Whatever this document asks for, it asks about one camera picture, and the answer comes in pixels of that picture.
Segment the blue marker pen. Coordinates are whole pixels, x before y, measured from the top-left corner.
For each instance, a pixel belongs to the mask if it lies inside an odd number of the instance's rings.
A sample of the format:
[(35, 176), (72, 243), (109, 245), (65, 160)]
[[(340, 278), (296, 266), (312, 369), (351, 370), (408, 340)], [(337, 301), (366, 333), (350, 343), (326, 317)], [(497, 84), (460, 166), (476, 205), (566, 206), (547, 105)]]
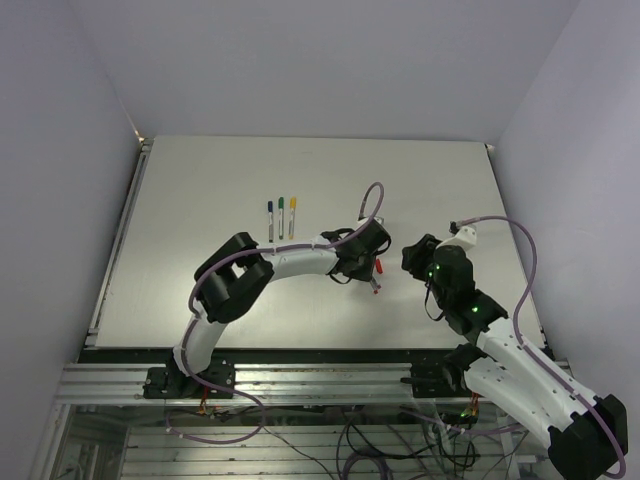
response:
[(268, 242), (269, 243), (273, 243), (274, 242), (274, 208), (273, 208), (273, 212), (268, 212), (268, 208), (267, 208), (267, 215), (268, 215)]

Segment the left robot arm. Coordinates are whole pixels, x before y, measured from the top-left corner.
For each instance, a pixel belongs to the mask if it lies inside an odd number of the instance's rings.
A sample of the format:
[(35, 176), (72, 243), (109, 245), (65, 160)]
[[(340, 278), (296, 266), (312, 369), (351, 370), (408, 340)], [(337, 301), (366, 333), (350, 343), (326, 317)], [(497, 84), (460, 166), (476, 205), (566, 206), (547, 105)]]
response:
[(168, 384), (182, 397), (196, 395), (227, 325), (248, 313), (268, 284), (307, 275), (371, 283), (377, 258), (390, 246), (391, 236), (377, 219), (364, 219), (355, 229), (325, 231), (307, 243), (268, 247), (246, 232), (234, 235), (195, 273), (191, 320), (173, 348), (176, 365)]

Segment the yellow marker pen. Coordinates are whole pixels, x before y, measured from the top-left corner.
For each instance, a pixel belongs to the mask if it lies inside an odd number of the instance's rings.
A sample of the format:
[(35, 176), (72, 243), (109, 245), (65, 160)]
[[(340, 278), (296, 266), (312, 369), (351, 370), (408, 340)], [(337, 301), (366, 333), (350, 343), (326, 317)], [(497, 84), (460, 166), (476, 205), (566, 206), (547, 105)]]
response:
[(291, 240), (295, 236), (295, 218), (296, 218), (296, 208), (290, 208), (289, 201), (289, 222), (288, 222), (288, 238)]

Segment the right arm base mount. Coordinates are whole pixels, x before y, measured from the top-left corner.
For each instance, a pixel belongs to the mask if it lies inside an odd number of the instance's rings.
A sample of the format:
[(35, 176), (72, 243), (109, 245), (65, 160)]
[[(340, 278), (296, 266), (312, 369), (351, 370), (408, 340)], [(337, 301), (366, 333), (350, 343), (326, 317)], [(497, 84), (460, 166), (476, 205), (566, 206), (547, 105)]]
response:
[(455, 372), (452, 349), (409, 351), (409, 373), (400, 382), (411, 388), (414, 399), (470, 397), (460, 372)]

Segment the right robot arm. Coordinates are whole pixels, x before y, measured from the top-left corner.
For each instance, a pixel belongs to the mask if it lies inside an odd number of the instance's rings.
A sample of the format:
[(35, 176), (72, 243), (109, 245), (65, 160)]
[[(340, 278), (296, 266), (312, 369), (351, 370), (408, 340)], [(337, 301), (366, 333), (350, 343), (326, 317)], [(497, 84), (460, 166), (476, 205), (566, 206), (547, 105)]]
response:
[(427, 234), (402, 250), (404, 271), (423, 282), (449, 327), (465, 338), (445, 358), (442, 387), (468, 390), (504, 410), (546, 449), (565, 479), (598, 479), (628, 452), (627, 412), (568, 375), (477, 288), (468, 243)]

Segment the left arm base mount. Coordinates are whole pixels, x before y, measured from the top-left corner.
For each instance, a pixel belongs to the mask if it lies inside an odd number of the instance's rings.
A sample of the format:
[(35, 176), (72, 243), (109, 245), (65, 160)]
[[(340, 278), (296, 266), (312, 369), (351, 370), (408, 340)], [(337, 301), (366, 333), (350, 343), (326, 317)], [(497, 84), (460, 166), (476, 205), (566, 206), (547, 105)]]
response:
[(216, 388), (202, 385), (183, 374), (176, 365), (154, 367), (147, 371), (143, 385), (144, 399), (179, 400), (200, 399), (204, 395), (214, 399), (230, 399), (233, 394), (225, 391), (235, 386), (235, 369), (226, 363), (213, 363), (199, 373), (203, 380), (215, 384)]

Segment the green marker pen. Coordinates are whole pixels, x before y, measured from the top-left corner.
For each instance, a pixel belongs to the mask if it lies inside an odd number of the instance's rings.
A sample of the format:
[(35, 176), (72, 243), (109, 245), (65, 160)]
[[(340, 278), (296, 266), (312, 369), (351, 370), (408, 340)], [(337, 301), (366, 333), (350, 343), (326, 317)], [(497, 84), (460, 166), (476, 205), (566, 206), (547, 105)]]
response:
[(284, 232), (284, 209), (278, 209), (278, 238), (279, 240), (283, 240), (285, 236)]

